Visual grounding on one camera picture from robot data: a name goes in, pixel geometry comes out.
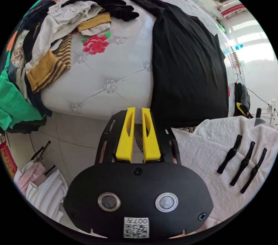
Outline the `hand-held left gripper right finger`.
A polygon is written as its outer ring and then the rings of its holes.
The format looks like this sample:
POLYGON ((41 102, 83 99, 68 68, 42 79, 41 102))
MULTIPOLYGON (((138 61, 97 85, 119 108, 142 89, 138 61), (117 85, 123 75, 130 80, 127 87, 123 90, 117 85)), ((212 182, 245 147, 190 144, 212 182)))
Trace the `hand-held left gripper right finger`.
POLYGON ((142 108, 142 143, 144 162, 157 162, 161 159, 155 126, 149 108, 142 108))

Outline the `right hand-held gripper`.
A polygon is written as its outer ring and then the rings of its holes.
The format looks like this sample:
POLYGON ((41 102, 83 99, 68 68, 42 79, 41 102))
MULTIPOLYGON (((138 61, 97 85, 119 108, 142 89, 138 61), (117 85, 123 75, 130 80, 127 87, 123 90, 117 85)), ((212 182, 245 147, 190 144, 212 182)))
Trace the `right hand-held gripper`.
POLYGON ((245 85, 234 83, 235 109, 234 116, 253 118, 250 113, 250 95, 245 85))

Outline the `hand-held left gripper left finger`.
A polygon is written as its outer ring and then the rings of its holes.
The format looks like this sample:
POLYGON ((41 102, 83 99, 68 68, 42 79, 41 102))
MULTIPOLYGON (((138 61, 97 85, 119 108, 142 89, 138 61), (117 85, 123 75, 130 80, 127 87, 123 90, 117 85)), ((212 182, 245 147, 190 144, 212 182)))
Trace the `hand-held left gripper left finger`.
POLYGON ((135 107, 127 108, 115 154, 118 162, 131 162, 133 156, 133 140, 135 126, 135 107))

